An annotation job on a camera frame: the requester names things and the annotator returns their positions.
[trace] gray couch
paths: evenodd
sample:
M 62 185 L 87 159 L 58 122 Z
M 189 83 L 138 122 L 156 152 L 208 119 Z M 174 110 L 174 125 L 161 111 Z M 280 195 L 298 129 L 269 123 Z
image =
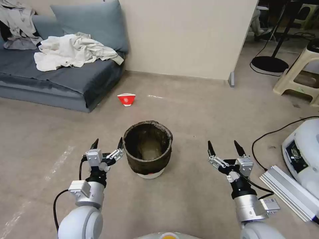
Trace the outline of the gray couch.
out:
M 52 6 L 52 9 L 56 18 L 33 17 L 35 28 L 43 39 L 84 32 L 125 58 L 127 41 L 118 1 L 88 6 Z M 86 18 L 84 28 L 76 17 Z M 120 80 L 124 71 L 124 64 L 119 66 L 112 60 L 98 60 L 80 68 L 63 67 L 41 72 L 36 69 L 33 58 L 36 51 L 7 50 L 0 44 L 0 97 L 90 112 Z

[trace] gray pillow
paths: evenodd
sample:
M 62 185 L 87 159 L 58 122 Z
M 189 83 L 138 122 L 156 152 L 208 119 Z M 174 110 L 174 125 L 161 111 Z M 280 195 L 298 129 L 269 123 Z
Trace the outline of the gray pillow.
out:
M 49 36 L 64 36 L 64 32 L 55 17 L 33 15 L 32 21 L 43 40 L 47 39 Z
M 118 0 L 90 5 L 51 5 L 67 34 L 82 32 L 116 51 L 127 52 L 128 44 L 121 5 Z

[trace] shoe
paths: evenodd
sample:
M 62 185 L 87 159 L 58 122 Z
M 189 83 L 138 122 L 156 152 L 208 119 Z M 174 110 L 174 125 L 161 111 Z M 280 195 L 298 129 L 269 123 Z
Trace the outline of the shoe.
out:
M 263 40 L 269 40 L 271 37 L 271 29 L 267 29 L 267 30 L 264 30 L 260 35 L 254 35 L 254 40 L 255 41 L 259 41 L 261 39 Z

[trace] black bucket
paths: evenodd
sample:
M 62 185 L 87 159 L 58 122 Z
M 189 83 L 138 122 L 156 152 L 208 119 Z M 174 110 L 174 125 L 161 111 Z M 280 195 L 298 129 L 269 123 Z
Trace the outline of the black bucket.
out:
M 129 166 L 143 178 L 159 176 L 169 162 L 172 141 L 170 130 L 156 121 L 144 121 L 131 126 L 123 137 Z

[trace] aluminum profile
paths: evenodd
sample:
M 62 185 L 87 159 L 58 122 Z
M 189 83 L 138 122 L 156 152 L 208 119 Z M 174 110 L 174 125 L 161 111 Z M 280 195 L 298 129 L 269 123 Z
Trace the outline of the aluminum profile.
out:
M 260 176 L 274 193 L 283 200 L 304 222 L 319 224 L 319 200 L 277 166 Z

